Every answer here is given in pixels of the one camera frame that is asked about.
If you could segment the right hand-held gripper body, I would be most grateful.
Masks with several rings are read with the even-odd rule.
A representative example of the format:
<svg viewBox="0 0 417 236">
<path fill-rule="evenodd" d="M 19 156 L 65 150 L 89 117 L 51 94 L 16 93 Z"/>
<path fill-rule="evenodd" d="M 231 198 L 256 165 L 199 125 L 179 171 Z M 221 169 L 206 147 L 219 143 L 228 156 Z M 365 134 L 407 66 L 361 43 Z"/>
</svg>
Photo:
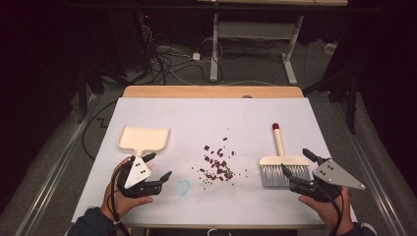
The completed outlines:
<svg viewBox="0 0 417 236">
<path fill-rule="evenodd" d="M 341 195 L 343 187 L 365 190 L 366 186 L 334 160 L 328 159 L 312 171 L 313 179 L 304 180 L 289 173 L 291 192 L 329 203 Z"/>
</svg>

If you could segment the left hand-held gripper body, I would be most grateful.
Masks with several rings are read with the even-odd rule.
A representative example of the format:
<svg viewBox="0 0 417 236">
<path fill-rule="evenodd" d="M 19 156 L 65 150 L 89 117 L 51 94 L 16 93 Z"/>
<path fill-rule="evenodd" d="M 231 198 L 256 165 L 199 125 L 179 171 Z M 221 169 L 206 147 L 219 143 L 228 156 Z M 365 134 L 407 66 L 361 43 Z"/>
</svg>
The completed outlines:
<svg viewBox="0 0 417 236">
<path fill-rule="evenodd" d="M 146 163 L 139 158 L 129 160 L 122 165 L 117 174 L 117 188 L 124 197 L 136 199 L 144 196 L 158 195 L 162 190 L 162 180 L 149 181 L 151 175 Z"/>
</svg>

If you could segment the cream plastic dustpan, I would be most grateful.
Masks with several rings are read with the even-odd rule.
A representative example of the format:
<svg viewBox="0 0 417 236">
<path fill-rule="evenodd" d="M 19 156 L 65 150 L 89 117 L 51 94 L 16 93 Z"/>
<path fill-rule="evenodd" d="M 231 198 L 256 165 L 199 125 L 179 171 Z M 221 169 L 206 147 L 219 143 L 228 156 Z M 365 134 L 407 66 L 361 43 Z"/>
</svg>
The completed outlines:
<svg viewBox="0 0 417 236">
<path fill-rule="evenodd" d="M 121 149 L 130 150 L 134 156 L 143 156 L 162 151 L 167 144 L 169 132 L 169 129 L 125 126 L 117 145 Z"/>
</svg>

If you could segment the cream brush with grey bristles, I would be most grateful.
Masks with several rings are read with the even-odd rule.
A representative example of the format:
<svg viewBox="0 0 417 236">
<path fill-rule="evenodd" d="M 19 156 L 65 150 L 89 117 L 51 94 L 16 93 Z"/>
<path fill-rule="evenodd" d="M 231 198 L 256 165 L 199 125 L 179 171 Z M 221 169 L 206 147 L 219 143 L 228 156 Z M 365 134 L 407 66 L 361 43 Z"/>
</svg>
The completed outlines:
<svg viewBox="0 0 417 236">
<path fill-rule="evenodd" d="M 280 127 L 272 124 L 274 143 L 277 151 L 275 156 L 265 156 L 260 160 L 262 184 L 266 188 L 286 189 L 289 187 L 289 179 L 282 173 L 281 164 L 286 165 L 293 177 L 310 180 L 310 162 L 305 157 L 289 156 L 284 151 Z"/>
</svg>

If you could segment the pile of dark red crumbs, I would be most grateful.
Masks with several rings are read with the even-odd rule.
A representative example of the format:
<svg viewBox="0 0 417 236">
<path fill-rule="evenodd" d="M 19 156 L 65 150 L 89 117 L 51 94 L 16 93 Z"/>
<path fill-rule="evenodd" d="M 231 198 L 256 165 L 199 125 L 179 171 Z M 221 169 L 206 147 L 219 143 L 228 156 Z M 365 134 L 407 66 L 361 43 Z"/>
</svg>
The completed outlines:
<svg viewBox="0 0 417 236">
<path fill-rule="evenodd" d="M 204 144 L 196 173 L 203 189 L 214 185 L 237 185 L 248 177 L 248 169 L 238 166 L 240 159 L 237 150 L 229 145 L 228 137 L 221 137 L 218 142 Z"/>
</svg>

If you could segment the person's left hand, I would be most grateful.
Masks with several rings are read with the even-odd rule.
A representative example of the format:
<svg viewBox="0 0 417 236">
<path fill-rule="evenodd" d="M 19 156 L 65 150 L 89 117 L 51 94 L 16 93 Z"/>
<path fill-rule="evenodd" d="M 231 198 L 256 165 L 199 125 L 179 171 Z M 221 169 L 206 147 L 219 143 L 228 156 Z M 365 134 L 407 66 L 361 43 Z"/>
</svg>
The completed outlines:
<svg viewBox="0 0 417 236">
<path fill-rule="evenodd" d="M 111 180 L 108 183 L 103 197 L 103 202 L 99 211 L 110 221 L 115 221 L 114 215 L 123 218 L 131 209 L 142 205 L 150 204 L 153 198 L 149 196 L 130 199 L 124 197 L 116 186 L 117 180 Z"/>
</svg>

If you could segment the person's right hand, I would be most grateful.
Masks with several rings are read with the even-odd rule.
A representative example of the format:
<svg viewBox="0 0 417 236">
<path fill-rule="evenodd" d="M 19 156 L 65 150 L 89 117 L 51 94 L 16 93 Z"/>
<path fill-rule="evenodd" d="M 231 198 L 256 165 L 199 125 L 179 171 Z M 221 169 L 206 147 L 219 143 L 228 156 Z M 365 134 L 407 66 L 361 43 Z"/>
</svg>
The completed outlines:
<svg viewBox="0 0 417 236">
<path fill-rule="evenodd" d="M 334 204 L 317 202 L 308 196 L 300 196 L 298 200 L 314 210 L 327 228 L 335 230 L 334 236 L 353 227 L 350 194 L 346 187 L 342 188 L 341 195 L 334 200 Z"/>
</svg>

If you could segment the black metal stand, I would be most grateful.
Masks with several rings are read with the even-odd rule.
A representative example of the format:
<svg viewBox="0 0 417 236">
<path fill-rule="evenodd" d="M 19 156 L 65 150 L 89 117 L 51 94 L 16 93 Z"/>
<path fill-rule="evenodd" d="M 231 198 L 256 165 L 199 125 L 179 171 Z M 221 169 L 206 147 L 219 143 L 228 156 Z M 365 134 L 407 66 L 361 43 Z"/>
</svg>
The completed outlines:
<svg viewBox="0 0 417 236">
<path fill-rule="evenodd" d="M 330 102 L 345 100 L 346 125 L 352 135 L 356 134 L 355 114 L 358 91 L 359 70 L 354 66 L 347 66 L 326 79 L 321 80 L 309 87 L 303 88 L 302 93 L 307 95 L 313 91 L 327 91 Z"/>
<path fill-rule="evenodd" d="M 95 67 L 91 64 L 83 64 L 78 72 L 80 109 L 80 115 L 78 119 L 79 124 L 83 122 L 88 111 L 87 88 L 89 88 L 92 93 L 102 93 L 100 76 L 97 74 Z"/>
</svg>

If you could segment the white table cover sheet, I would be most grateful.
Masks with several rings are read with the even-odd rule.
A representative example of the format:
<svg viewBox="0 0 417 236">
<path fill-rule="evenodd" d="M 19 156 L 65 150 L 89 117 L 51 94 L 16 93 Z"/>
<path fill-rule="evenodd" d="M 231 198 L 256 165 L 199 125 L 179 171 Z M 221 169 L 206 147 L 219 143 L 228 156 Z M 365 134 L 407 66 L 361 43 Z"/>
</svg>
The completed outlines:
<svg viewBox="0 0 417 236">
<path fill-rule="evenodd" d="M 121 98 L 109 123 L 75 210 L 101 204 L 115 166 L 128 156 L 117 141 L 125 126 L 167 128 L 167 145 L 149 162 L 153 179 L 172 171 L 153 202 L 131 210 L 127 225 L 148 227 L 317 228 L 318 215 L 288 190 L 262 185 L 259 161 L 275 153 L 272 124 L 281 129 L 285 153 L 303 148 L 329 155 L 316 116 L 306 98 Z M 221 137 L 237 150 L 248 177 L 237 185 L 203 189 L 196 173 L 204 144 Z"/>
</svg>

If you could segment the wooden table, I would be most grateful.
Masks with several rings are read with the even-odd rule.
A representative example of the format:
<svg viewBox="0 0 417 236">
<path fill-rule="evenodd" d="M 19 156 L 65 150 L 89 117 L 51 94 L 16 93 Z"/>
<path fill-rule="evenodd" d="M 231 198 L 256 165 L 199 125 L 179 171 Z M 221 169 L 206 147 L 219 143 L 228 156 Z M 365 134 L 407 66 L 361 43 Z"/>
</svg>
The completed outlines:
<svg viewBox="0 0 417 236">
<path fill-rule="evenodd" d="M 128 86 L 123 97 L 151 98 L 302 98 L 296 87 Z"/>
</svg>

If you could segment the metal floor rail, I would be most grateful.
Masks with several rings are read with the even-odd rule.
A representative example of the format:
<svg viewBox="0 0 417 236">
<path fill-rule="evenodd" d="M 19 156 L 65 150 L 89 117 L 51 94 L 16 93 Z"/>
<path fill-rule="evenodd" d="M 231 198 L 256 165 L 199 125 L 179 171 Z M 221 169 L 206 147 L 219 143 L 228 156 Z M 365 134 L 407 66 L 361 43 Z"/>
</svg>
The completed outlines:
<svg viewBox="0 0 417 236">
<path fill-rule="evenodd" d="M 100 95 L 92 94 L 87 101 L 87 111 L 77 115 L 73 123 L 69 123 L 68 135 L 65 137 L 65 145 L 55 152 L 56 159 L 50 170 L 47 172 L 39 191 L 33 200 L 24 220 L 19 226 L 15 236 L 32 236 L 38 223 L 41 221 L 62 176 L 70 161 L 72 151 L 80 139 L 82 132 L 86 129 L 87 122 L 92 112 L 101 99 Z"/>
<path fill-rule="evenodd" d="M 344 105 L 333 103 L 331 108 L 347 140 L 348 154 L 335 157 L 364 181 L 364 192 L 353 190 L 353 208 L 360 221 L 373 225 L 379 236 L 411 236 L 408 225 L 408 204 L 414 204 L 409 187 L 391 160 L 364 104 L 359 101 L 352 134 L 347 126 Z"/>
</svg>

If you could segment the white metal desk frame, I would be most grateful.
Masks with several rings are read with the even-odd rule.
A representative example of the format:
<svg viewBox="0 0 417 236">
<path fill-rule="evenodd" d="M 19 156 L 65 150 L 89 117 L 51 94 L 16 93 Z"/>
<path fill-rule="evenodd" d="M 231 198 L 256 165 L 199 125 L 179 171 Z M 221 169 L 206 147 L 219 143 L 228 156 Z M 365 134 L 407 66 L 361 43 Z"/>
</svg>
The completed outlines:
<svg viewBox="0 0 417 236">
<path fill-rule="evenodd" d="M 225 7 L 227 4 L 243 6 L 249 5 L 255 7 L 345 7 L 347 0 L 199 0 L 200 2 L 210 3 L 214 7 Z M 292 65 L 291 56 L 301 30 L 304 20 L 303 14 L 298 14 L 296 19 L 291 23 L 255 23 L 255 22 L 233 22 L 224 21 L 219 18 L 219 14 L 213 15 L 212 22 L 212 41 L 210 56 L 210 74 L 211 82 L 219 81 L 219 59 L 223 49 L 218 41 L 223 38 L 252 38 L 252 39 L 276 39 L 288 40 L 288 50 L 281 54 L 281 62 L 286 74 L 288 83 L 292 86 L 297 85 Z"/>
</svg>

